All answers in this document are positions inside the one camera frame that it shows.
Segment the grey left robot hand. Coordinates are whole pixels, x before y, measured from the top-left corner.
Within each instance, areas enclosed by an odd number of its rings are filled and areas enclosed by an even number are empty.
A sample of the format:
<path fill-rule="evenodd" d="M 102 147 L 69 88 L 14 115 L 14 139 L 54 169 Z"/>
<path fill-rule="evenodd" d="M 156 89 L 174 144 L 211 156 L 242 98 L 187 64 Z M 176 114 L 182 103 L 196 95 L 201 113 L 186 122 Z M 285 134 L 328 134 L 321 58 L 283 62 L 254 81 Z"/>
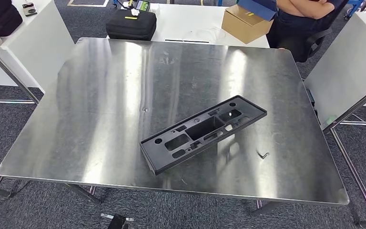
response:
<path fill-rule="evenodd" d="M 126 217 L 114 215 L 107 229 L 128 229 L 129 223 Z"/>

